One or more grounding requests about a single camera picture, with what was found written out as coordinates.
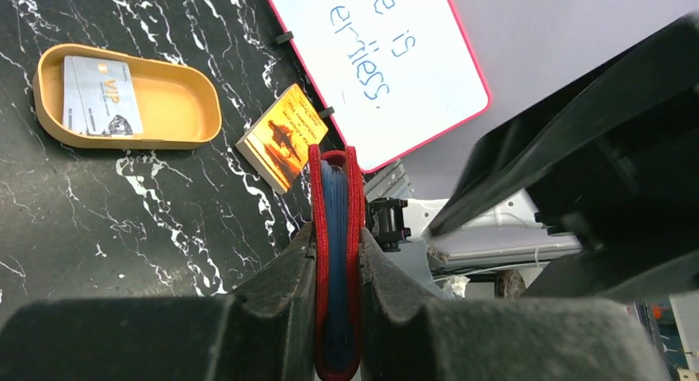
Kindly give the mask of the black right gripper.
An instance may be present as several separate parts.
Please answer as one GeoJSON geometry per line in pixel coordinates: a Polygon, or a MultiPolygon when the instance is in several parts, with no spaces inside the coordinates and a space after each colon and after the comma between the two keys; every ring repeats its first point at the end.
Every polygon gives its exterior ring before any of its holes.
{"type": "Polygon", "coordinates": [[[573,234],[581,251],[551,261],[528,297],[629,302],[694,292],[697,13],[597,70],[556,114],[532,106],[479,139],[426,232],[447,235],[529,186],[549,234],[573,234]]]}

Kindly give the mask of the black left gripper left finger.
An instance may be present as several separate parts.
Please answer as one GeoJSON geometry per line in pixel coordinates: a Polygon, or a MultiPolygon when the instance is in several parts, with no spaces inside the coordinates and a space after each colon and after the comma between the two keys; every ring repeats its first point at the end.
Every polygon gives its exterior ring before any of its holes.
{"type": "Polygon", "coordinates": [[[1,332],[4,380],[311,380],[316,245],[306,225],[234,292],[63,299],[1,332]]]}

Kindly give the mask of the yellow oval tray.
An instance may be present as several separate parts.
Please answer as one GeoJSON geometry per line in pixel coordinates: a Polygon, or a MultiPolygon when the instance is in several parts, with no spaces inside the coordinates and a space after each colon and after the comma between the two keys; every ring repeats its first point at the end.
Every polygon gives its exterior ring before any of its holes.
{"type": "Polygon", "coordinates": [[[190,150],[223,124],[216,88],[197,69],[88,45],[47,49],[33,93],[43,129],[74,148],[190,150]]]}

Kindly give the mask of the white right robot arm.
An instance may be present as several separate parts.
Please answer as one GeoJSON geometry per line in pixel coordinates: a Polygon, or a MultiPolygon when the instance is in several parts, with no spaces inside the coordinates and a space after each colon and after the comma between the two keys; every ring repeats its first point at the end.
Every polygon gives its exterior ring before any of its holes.
{"type": "Polygon", "coordinates": [[[679,17],[477,141],[451,197],[371,204],[435,274],[546,269],[532,297],[698,288],[698,15],[679,17]]]}

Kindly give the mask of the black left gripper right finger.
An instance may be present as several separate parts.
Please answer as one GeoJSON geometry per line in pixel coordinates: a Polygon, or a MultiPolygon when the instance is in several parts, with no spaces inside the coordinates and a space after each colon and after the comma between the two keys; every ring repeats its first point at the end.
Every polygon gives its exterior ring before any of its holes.
{"type": "Polygon", "coordinates": [[[606,299],[445,300],[361,233],[364,380],[666,380],[627,310],[606,299]]]}

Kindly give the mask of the red leather card holder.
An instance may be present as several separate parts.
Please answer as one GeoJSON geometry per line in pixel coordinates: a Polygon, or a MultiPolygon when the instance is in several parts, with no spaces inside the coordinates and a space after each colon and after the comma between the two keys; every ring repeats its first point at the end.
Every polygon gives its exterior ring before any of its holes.
{"type": "Polygon", "coordinates": [[[359,247],[365,225],[355,149],[308,150],[317,245],[314,362],[322,380],[350,380],[361,358],[359,247]]]}

